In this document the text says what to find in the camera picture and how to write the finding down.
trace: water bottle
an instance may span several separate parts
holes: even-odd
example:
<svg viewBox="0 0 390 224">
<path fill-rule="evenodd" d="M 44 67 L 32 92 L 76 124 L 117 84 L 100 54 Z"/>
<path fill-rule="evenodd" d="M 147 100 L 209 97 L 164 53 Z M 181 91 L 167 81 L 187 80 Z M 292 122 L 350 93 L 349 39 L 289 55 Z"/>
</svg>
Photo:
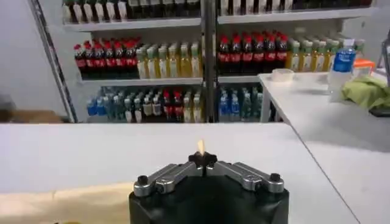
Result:
<svg viewBox="0 0 390 224">
<path fill-rule="evenodd" d="M 229 121 L 229 114 L 228 114 L 228 108 L 227 108 L 227 101 L 226 97 L 222 96 L 219 101 L 219 121 L 220 122 L 228 122 Z"/>
<path fill-rule="evenodd" d="M 333 69 L 328 75 L 328 91 L 331 102 L 337 102 L 341 99 L 342 87 L 352 78 L 353 62 L 356 57 L 356 52 L 353 49 L 354 42 L 354 39 L 345 39 L 344 47 L 337 51 Z"/>
<path fill-rule="evenodd" d="M 237 95 L 232 95 L 232 107 L 231 107 L 231 113 L 230 113 L 230 121 L 232 122 L 238 122 L 240 120 L 239 117 L 239 102 Z"/>
</svg>

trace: cola bottle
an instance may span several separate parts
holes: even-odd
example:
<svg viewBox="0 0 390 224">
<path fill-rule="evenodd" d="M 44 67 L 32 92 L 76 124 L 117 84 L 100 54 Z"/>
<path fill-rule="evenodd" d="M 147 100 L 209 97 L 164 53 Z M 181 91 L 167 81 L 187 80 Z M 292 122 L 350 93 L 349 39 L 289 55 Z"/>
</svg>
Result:
<svg viewBox="0 0 390 224">
<path fill-rule="evenodd" d="M 119 41 L 115 41 L 115 60 L 116 60 L 116 77 L 117 78 L 127 78 L 126 67 L 125 67 L 125 58 L 124 50 L 122 44 Z"/>
<path fill-rule="evenodd" d="M 265 55 L 264 55 L 264 72 L 271 73 L 275 69 L 275 36 L 268 36 L 265 44 Z"/>
<path fill-rule="evenodd" d="M 116 74 L 116 60 L 114 58 L 114 50 L 111 46 L 110 41 L 104 41 L 105 48 L 105 64 L 106 64 L 106 73 L 105 77 L 107 79 L 112 79 Z"/>
<path fill-rule="evenodd" d="M 233 36 L 232 50 L 230 51 L 230 72 L 241 72 L 241 60 L 243 53 L 241 52 L 241 39 L 237 34 Z"/>
<path fill-rule="evenodd" d="M 252 37 L 246 33 L 243 34 L 243 73 L 253 73 L 253 48 L 252 48 Z"/>
<path fill-rule="evenodd" d="M 100 43 L 94 44 L 94 67 L 100 79 L 106 79 L 105 58 L 103 47 Z"/>
<path fill-rule="evenodd" d="M 221 37 L 218 50 L 218 68 L 220 74 L 229 73 L 230 55 L 229 55 L 229 41 L 226 36 Z"/>
<path fill-rule="evenodd" d="M 287 59 L 287 36 L 281 35 L 276 45 L 276 68 L 285 68 Z"/>
<path fill-rule="evenodd" d="M 75 45 L 73 49 L 74 49 L 74 59 L 81 73 L 81 78 L 88 79 L 87 62 L 85 61 L 85 52 L 83 51 L 81 45 L 79 44 Z"/>
<path fill-rule="evenodd" d="M 87 64 L 87 71 L 88 76 L 86 78 L 88 79 L 95 79 L 96 77 L 96 69 L 93 63 L 94 60 L 94 52 L 92 45 L 89 41 L 84 42 L 84 48 L 85 48 L 85 63 Z"/>
<path fill-rule="evenodd" d="M 264 38 L 259 33 L 254 34 L 255 44 L 253 52 L 253 70 L 262 73 L 264 66 Z"/>
</svg>

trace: shelving unit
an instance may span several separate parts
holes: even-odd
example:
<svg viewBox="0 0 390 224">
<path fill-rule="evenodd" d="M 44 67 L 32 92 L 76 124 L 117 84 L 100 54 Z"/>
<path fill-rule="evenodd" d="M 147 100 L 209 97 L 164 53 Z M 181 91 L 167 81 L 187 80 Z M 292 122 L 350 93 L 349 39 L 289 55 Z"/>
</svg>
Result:
<svg viewBox="0 0 390 224">
<path fill-rule="evenodd" d="M 200 18 L 174 18 L 174 19 L 141 19 L 116 23 L 87 23 L 66 24 L 64 29 L 69 32 L 94 32 L 110 30 L 153 29 L 164 27 L 199 26 Z"/>
<path fill-rule="evenodd" d="M 201 85 L 203 78 L 177 79 L 113 79 L 113 80 L 83 80 L 83 85 L 94 86 L 160 86 L 160 85 Z"/>
<path fill-rule="evenodd" d="M 370 16 L 375 7 L 362 9 L 314 10 L 302 12 L 266 13 L 258 15 L 220 16 L 218 24 L 265 23 L 278 21 L 301 21 L 314 19 L 347 19 Z"/>
</svg>

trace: yellow drink bottle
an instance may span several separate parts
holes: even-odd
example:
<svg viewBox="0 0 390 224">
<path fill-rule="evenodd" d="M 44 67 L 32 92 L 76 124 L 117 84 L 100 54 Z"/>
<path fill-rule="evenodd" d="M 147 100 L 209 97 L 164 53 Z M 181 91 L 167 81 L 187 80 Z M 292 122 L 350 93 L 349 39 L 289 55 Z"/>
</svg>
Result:
<svg viewBox="0 0 390 224">
<path fill-rule="evenodd" d="M 311 71 L 312 72 L 321 72 L 324 67 L 325 61 L 325 46 L 326 42 L 320 41 L 316 54 L 313 56 L 313 61 L 311 62 Z"/>
<path fill-rule="evenodd" d="M 332 40 L 329 51 L 325 54 L 324 72 L 332 70 L 333 62 L 335 61 L 337 50 L 339 49 L 339 41 Z"/>
<path fill-rule="evenodd" d="M 299 47 L 298 41 L 291 43 L 291 50 L 287 54 L 286 68 L 293 70 L 294 72 L 299 71 Z"/>
<path fill-rule="evenodd" d="M 299 57 L 299 71 L 301 72 L 310 72 L 311 65 L 311 48 L 313 47 L 313 42 L 304 41 L 303 42 L 303 52 L 301 52 Z"/>
<path fill-rule="evenodd" d="M 193 67 L 191 66 L 190 54 L 188 53 L 188 44 L 182 44 L 180 51 L 182 53 L 182 58 L 180 60 L 180 70 L 182 72 L 182 77 L 192 77 Z"/>
</svg>

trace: plastic bottle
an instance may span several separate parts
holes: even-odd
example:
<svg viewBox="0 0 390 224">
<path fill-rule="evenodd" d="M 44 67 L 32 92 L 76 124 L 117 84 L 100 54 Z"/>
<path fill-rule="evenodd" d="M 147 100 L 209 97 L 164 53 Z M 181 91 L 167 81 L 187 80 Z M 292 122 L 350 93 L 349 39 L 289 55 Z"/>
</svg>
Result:
<svg viewBox="0 0 390 224">
<path fill-rule="evenodd" d="M 182 77 L 192 77 L 193 72 L 192 72 L 192 65 L 191 65 L 191 60 L 190 56 L 188 54 L 188 44 L 184 43 L 182 44 L 180 51 L 182 53 L 181 61 L 180 61 L 180 71 Z"/>
<path fill-rule="evenodd" d="M 140 98 L 135 98 L 134 100 L 134 110 L 135 110 L 135 120 L 137 123 L 142 122 L 142 107 Z"/>
<path fill-rule="evenodd" d="M 241 107 L 241 120 L 250 121 L 251 114 L 251 100 L 250 94 L 244 91 L 243 106 Z"/>
<path fill-rule="evenodd" d="M 160 74 L 162 79 L 170 78 L 171 71 L 169 68 L 169 59 L 168 59 L 168 53 L 166 46 L 162 46 L 158 49 L 158 57 L 160 59 L 159 61 L 159 68 L 160 68 Z"/>
<path fill-rule="evenodd" d="M 237 34 L 234 34 L 232 50 L 230 51 L 230 72 L 241 72 L 241 61 L 243 53 L 241 52 L 241 40 Z"/>
<path fill-rule="evenodd" d="M 362 39 L 355 40 L 356 59 L 363 58 L 363 49 L 365 41 Z"/>
<path fill-rule="evenodd" d="M 330 92 L 331 102 L 340 100 L 341 88 L 352 77 L 353 62 L 356 57 L 353 42 L 353 39 L 345 39 L 343 44 L 344 48 L 336 53 L 333 69 L 328 75 L 328 90 Z"/>
<path fill-rule="evenodd" d="M 220 74 L 226 74 L 230 72 L 229 41 L 226 36 L 222 36 L 219 43 L 218 68 Z"/>
<path fill-rule="evenodd" d="M 313 61 L 311 62 L 311 71 L 312 72 L 321 72 L 324 68 L 325 61 L 325 46 L 326 42 L 320 41 L 318 43 L 318 49 L 316 55 L 313 57 Z"/>
<path fill-rule="evenodd" d="M 232 94 L 232 103 L 231 103 L 231 109 L 230 109 L 230 121 L 231 122 L 240 121 L 239 112 L 240 112 L 240 110 L 239 110 L 238 97 L 236 94 Z"/>
<path fill-rule="evenodd" d="M 304 41 L 303 42 L 303 51 L 299 57 L 299 71 L 300 72 L 310 72 L 311 65 L 311 47 L 313 46 L 313 42 Z"/>
<path fill-rule="evenodd" d="M 264 55 L 264 72 L 270 73 L 275 69 L 275 36 L 268 36 L 268 40 L 265 44 L 265 55 Z"/>
<path fill-rule="evenodd" d="M 339 47 L 339 41 L 330 40 L 330 49 L 325 55 L 324 72 L 331 71 L 335 62 L 336 53 Z"/>
<path fill-rule="evenodd" d="M 150 79 L 160 79 L 160 68 L 158 66 L 158 59 L 156 54 L 156 46 L 151 46 L 147 49 L 147 69 L 149 71 Z"/>
<path fill-rule="evenodd" d="M 227 111 L 228 103 L 226 96 L 221 96 L 219 100 L 219 121 L 228 122 L 230 120 L 230 115 Z"/>
<path fill-rule="evenodd" d="M 286 68 L 291 69 L 294 72 L 299 71 L 299 47 L 300 43 L 293 40 L 291 44 L 291 51 L 287 55 Z"/>
<path fill-rule="evenodd" d="M 264 67 L 264 38 L 259 33 L 255 33 L 254 36 L 253 70 L 256 73 L 262 73 Z"/>
<path fill-rule="evenodd" d="M 168 49 L 169 51 L 169 67 L 171 69 L 171 78 L 180 77 L 180 62 L 177 60 L 177 47 L 173 44 Z"/>
<path fill-rule="evenodd" d="M 192 66 L 193 77 L 203 77 L 203 69 L 202 69 L 201 61 L 202 60 L 199 55 L 199 44 L 195 42 L 191 46 L 191 66 Z"/>
<path fill-rule="evenodd" d="M 137 68 L 138 73 L 140 75 L 140 79 L 148 79 L 149 78 L 149 71 L 147 69 L 145 54 L 144 54 L 144 48 L 139 48 L 136 50 L 136 58 L 137 58 Z"/>
<path fill-rule="evenodd" d="M 253 66 L 253 48 L 252 48 L 252 37 L 244 33 L 243 35 L 243 63 L 242 63 L 242 72 L 252 73 L 254 72 Z"/>
<path fill-rule="evenodd" d="M 287 36 L 281 35 L 279 41 L 276 45 L 276 59 L 275 67 L 276 68 L 285 68 L 286 59 L 287 59 Z"/>
</svg>

